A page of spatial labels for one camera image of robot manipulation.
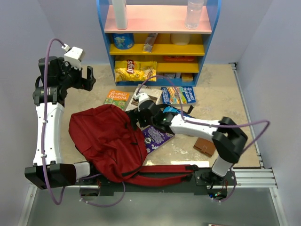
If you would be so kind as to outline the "red backpack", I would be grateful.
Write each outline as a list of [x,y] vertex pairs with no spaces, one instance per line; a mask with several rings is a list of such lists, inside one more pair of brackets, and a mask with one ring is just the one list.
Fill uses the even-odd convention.
[[114,105],[73,113],[69,134],[78,151],[99,173],[132,172],[144,166],[144,135],[139,128],[133,129],[126,112]]

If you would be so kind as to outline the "brown leather wallet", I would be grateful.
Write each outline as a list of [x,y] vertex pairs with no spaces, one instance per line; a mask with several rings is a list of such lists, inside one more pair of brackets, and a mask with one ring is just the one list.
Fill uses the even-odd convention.
[[193,146],[194,149],[198,150],[207,157],[212,157],[216,148],[214,144],[206,139],[198,138]]

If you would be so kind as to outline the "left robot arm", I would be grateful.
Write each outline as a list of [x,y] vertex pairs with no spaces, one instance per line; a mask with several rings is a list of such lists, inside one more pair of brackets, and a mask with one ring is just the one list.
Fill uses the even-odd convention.
[[45,59],[39,60],[41,75],[35,81],[33,100],[38,118],[38,137],[33,166],[24,170],[25,177],[40,189],[72,186],[81,179],[87,185],[97,181],[97,172],[87,161],[64,163],[60,138],[65,98],[69,88],[91,91],[96,82],[94,70],[87,67],[87,76],[63,57],[49,57],[48,78],[44,79]]

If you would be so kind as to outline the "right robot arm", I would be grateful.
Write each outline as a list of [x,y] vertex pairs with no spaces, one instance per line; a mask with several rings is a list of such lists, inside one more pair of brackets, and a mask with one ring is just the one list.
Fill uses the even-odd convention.
[[206,121],[182,116],[180,113],[164,112],[162,105],[147,101],[145,108],[126,111],[134,129],[138,126],[153,126],[163,133],[182,134],[202,138],[214,144],[218,153],[208,176],[215,185],[226,180],[228,170],[236,164],[243,153],[248,136],[229,117]]

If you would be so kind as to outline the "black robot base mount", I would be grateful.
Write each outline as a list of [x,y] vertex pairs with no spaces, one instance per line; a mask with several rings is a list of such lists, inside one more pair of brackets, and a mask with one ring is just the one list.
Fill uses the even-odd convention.
[[209,195],[221,200],[227,197],[229,186],[237,185],[237,180],[231,170],[220,177],[211,168],[200,168],[197,165],[153,165],[141,166],[125,173],[106,170],[80,178],[76,184],[96,186],[101,196],[112,196],[114,192],[122,191],[168,192]]

